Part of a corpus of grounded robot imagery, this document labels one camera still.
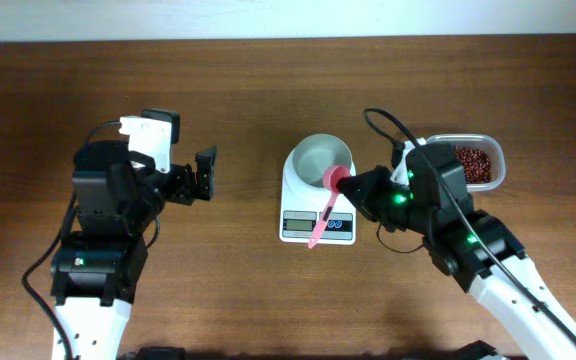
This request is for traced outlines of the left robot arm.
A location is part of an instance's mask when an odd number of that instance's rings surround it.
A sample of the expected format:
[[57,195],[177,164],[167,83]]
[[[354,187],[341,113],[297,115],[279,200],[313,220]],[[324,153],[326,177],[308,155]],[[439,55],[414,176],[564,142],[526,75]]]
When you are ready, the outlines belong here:
[[[214,194],[217,149],[167,173],[122,141],[97,141],[74,156],[77,206],[51,261],[56,300],[55,359],[114,359],[148,257],[144,233],[168,203],[191,205]],[[132,163],[142,158],[145,167]],[[73,230],[71,222],[80,224]]]

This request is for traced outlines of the pink measuring scoop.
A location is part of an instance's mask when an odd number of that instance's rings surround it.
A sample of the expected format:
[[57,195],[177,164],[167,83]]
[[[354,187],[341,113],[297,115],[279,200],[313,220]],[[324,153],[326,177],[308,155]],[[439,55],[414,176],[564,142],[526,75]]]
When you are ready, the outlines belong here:
[[345,165],[333,165],[324,172],[322,177],[322,183],[324,187],[330,192],[330,198],[327,201],[322,211],[322,214],[320,215],[319,219],[317,220],[313,228],[312,234],[308,242],[309,249],[314,248],[318,244],[319,239],[321,238],[327,227],[330,214],[332,213],[337,198],[341,194],[340,190],[338,189],[339,181],[342,180],[343,178],[348,178],[350,176],[351,176],[350,169]]

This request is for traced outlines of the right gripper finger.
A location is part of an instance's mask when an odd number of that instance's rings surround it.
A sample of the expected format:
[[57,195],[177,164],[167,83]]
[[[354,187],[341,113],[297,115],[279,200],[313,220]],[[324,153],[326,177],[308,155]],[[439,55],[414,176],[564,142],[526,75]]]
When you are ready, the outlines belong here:
[[344,183],[340,186],[340,192],[353,205],[353,207],[367,220],[375,220],[370,192],[362,190],[359,183]]
[[391,176],[392,171],[389,168],[378,165],[373,170],[340,179],[338,190],[341,193],[352,193],[359,190],[370,193],[375,187],[389,181]]

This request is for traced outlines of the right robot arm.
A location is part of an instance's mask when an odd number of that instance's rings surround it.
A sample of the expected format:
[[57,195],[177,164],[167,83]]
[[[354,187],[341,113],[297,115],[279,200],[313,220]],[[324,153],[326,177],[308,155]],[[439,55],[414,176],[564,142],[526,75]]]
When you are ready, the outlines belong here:
[[517,237],[476,210],[463,170],[410,166],[408,184],[387,168],[335,175],[334,190],[383,229],[422,234],[433,265],[498,320],[530,359],[576,359],[576,322],[544,283]]

